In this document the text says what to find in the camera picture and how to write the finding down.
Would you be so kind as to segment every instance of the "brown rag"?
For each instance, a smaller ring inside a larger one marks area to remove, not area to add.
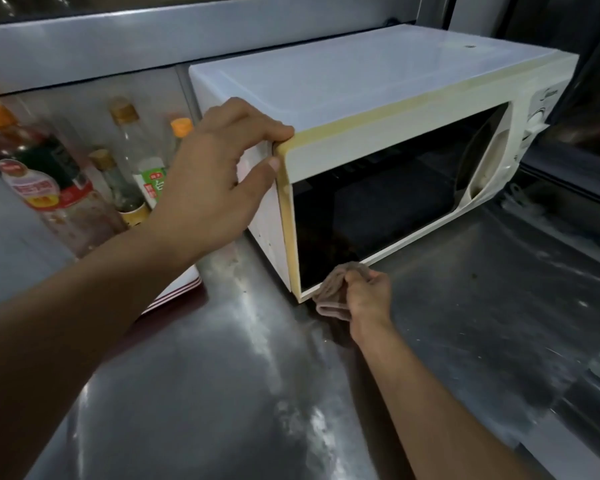
[[[351,321],[347,306],[347,282],[344,281],[344,275],[350,269],[355,269],[366,281],[371,280],[368,266],[362,263],[352,261],[337,265],[313,295],[315,309],[320,315]]]

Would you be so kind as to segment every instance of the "microwave door window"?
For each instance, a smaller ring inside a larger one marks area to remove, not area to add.
[[[493,125],[486,123],[495,113],[473,115],[293,184],[302,290],[334,266],[365,259],[453,211],[459,184],[466,188],[479,163],[464,157],[467,147],[480,129],[480,141],[487,138],[485,128]],[[463,162],[468,170],[461,171]]]

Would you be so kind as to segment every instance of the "microwave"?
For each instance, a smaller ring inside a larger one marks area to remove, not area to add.
[[[493,197],[578,56],[396,25],[193,64],[200,110],[232,96],[296,134],[247,150],[282,165],[249,226],[298,301],[343,262],[372,264]]]

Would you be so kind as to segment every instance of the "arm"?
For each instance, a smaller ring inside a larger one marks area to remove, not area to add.
[[[418,480],[528,479],[515,454],[455,400],[404,343],[389,318],[391,283],[347,273],[351,335],[389,409]]]
[[[279,161],[235,184],[238,160],[293,128],[241,100],[185,140],[160,204],[141,226],[0,305],[0,478],[22,478],[106,350],[166,286],[247,227]]]

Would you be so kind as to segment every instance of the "clear bottle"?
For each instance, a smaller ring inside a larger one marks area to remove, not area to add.
[[[177,118],[171,121],[171,129],[173,130],[174,144],[171,151],[169,165],[173,163],[173,159],[180,149],[182,140],[193,131],[193,122],[190,118]]]
[[[123,156],[144,199],[153,209],[160,199],[167,176],[159,145],[144,128],[136,108],[127,99],[113,100],[109,112],[122,133]]]
[[[0,176],[79,258],[126,230],[62,143],[1,104]]]
[[[113,206],[127,226],[136,226],[149,217],[151,210],[144,201],[142,192],[125,179],[110,151],[102,148],[91,152],[89,158],[102,172],[106,183],[111,188]]]

